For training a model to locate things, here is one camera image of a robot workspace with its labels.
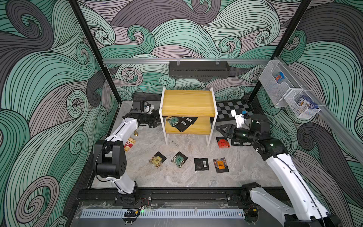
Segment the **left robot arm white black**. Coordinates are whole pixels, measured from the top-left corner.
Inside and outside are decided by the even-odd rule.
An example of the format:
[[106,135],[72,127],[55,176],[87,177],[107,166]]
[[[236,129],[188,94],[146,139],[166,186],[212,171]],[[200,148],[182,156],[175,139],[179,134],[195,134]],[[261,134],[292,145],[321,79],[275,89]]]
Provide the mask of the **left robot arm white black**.
[[93,146],[96,178],[100,182],[113,183],[119,194],[130,195],[137,190],[137,183],[126,173],[124,145],[140,126],[145,125],[150,128],[160,125],[158,110],[153,109],[150,113],[131,111],[110,136],[98,140]]

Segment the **green jasmine tea bag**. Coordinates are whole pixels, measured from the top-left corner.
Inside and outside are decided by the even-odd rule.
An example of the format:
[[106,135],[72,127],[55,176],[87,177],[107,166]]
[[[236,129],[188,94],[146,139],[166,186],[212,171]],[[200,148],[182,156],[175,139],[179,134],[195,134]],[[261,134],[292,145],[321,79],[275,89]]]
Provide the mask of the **green jasmine tea bag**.
[[174,163],[177,167],[181,168],[184,163],[188,160],[188,157],[182,154],[181,152],[178,152],[171,160],[172,163]]
[[168,117],[166,121],[172,126],[175,127],[179,123],[179,118],[175,116]]

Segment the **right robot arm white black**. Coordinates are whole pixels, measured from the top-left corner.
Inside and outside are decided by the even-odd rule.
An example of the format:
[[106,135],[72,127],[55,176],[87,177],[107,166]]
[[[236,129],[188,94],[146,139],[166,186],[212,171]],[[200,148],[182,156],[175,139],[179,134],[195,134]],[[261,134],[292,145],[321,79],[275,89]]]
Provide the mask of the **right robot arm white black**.
[[284,227],[341,227],[340,218],[330,214],[309,189],[282,141],[270,136],[270,120],[254,114],[248,128],[244,128],[243,114],[233,116],[236,124],[217,126],[216,130],[229,138],[232,145],[252,145],[278,177],[292,206],[287,206],[257,183],[243,185],[248,191],[247,202],[261,206]]

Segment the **green jasmine tea bag top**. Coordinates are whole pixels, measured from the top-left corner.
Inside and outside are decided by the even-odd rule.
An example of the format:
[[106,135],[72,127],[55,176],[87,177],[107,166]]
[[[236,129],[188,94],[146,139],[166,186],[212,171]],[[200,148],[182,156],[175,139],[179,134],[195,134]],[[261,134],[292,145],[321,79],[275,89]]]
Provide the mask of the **green jasmine tea bag top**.
[[184,163],[188,160],[188,157],[182,154],[181,152],[178,152],[171,160],[172,163],[174,163],[177,167],[181,168]]

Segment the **red tea bag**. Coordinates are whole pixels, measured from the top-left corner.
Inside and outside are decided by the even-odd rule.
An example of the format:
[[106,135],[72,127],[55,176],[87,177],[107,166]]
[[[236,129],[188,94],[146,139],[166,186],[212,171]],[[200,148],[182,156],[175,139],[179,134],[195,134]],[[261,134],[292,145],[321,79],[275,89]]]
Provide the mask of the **red tea bag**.
[[219,148],[230,148],[230,144],[226,137],[216,137],[216,141]]

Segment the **black orange tea bag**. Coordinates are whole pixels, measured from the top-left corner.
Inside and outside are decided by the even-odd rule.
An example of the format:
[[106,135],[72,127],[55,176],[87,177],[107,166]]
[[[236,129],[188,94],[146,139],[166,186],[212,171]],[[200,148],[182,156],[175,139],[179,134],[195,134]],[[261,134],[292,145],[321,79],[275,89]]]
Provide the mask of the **black orange tea bag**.
[[213,159],[213,163],[217,174],[229,172],[226,158]]

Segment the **yellow oolong tea bag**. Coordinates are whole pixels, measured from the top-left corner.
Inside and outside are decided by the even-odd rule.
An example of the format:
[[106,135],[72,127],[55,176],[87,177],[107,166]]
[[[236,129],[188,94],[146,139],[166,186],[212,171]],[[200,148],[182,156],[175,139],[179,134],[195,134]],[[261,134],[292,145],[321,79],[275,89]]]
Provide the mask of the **yellow oolong tea bag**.
[[166,157],[159,151],[149,160],[149,163],[155,168],[159,168],[166,161]]

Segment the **black tea bag barcode top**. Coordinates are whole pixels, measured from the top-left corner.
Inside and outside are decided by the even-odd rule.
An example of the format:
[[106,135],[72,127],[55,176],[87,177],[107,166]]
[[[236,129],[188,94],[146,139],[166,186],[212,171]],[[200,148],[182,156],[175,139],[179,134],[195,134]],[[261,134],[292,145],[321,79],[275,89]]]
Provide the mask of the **black tea bag barcode top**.
[[195,171],[207,171],[209,170],[208,158],[197,159],[194,158]]

